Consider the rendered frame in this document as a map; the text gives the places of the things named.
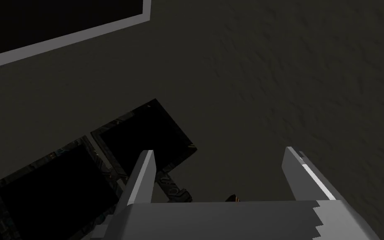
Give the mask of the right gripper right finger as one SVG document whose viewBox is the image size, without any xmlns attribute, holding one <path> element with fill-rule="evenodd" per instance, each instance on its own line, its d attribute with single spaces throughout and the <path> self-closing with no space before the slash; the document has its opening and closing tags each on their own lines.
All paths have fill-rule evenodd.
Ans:
<svg viewBox="0 0 384 240">
<path fill-rule="evenodd" d="M 335 200 L 321 179 L 292 147 L 286 147 L 282 171 L 295 200 Z"/>
</svg>

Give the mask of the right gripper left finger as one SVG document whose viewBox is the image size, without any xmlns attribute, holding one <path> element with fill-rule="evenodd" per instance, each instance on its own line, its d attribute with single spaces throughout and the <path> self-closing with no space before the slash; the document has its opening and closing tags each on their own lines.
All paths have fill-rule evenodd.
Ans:
<svg viewBox="0 0 384 240">
<path fill-rule="evenodd" d="M 155 182 L 155 157 L 153 150 L 140 154 L 130 175 L 125 191 L 117 204 L 117 210 L 135 203 L 150 203 Z"/>
</svg>

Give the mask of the dark patterned cabinet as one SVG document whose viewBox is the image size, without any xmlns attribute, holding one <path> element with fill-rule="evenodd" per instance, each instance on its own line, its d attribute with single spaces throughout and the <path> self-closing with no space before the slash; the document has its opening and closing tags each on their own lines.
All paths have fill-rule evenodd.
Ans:
<svg viewBox="0 0 384 240">
<path fill-rule="evenodd" d="M 171 203 L 191 202 L 169 172 L 196 147 L 153 99 L 0 179 L 0 240 L 85 240 L 112 215 L 143 150 Z"/>
</svg>

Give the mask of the dark window with grey frame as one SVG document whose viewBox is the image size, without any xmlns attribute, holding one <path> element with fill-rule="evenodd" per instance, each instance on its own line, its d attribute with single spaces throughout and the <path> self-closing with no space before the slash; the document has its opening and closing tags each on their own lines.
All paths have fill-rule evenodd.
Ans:
<svg viewBox="0 0 384 240">
<path fill-rule="evenodd" d="M 150 20 L 152 0 L 0 0 L 0 66 Z"/>
</svg>

